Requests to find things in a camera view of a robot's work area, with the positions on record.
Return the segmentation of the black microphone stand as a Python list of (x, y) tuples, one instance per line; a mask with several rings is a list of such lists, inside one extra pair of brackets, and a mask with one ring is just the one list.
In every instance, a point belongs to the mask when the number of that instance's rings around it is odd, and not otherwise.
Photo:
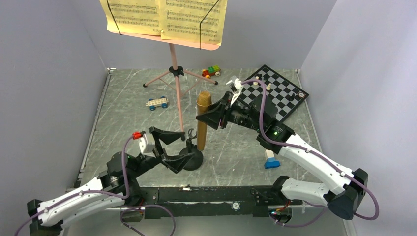
[(192, 158), (186, 163), (184, 169), (187, 171), (195, 171), (199, 169), (203, 163), (203, 154), (198, 150), (197, 145), (193, 144), (194, 139), (197, 138), (197, 133), (193, 134), (194, 128), (187, 131), (188, 138), (186, 139), (186, 147), (180, 151), (180, 154), (192, 154)]

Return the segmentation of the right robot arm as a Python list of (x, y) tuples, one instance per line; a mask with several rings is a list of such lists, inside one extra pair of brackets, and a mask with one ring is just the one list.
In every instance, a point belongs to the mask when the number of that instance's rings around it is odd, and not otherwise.
[[(262, 97), (258, 96), (248, 106), (242, 105), (241, 99), (235, 102), (231, 99), (232, 93), (226, 92), (196, 119), (213, 129), (225, 128), (231, 122), (259, 132)], [(275, 118), (278, 109), (270, 97), (266, 98), (263, 108), (264, 133), (257, 136), (260, 145), (298, 163), (320, 180), (320, 183), (314, 183), (280, 176), (272, 186), (272, 200), (277, 204), (303, 200), (326, 206), (336, 216), (352, 220), (365, 196), (368, 173), (361, 168), (353, 171), (334, 162), (278, 121)]]

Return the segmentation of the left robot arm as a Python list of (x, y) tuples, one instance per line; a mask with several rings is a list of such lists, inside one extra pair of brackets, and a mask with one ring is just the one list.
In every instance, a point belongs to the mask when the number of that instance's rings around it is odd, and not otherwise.
[(162, 144), (185, 140), (185, 132), (165, 131), (154, 126), (136, 131), (127, 139), (138, 140), (137, 156), (120, 152), (107, 162), (107, 169), (89, 182), (48, 201), (33, 199), (27, 203), (31, 236), (58, 236), (72, 222), (98, 211), (118, 206), (137, 206), (143, 199), (137, 178), (162, 164), (175, 174), (194, 157), (192, 153), (169, 156)]

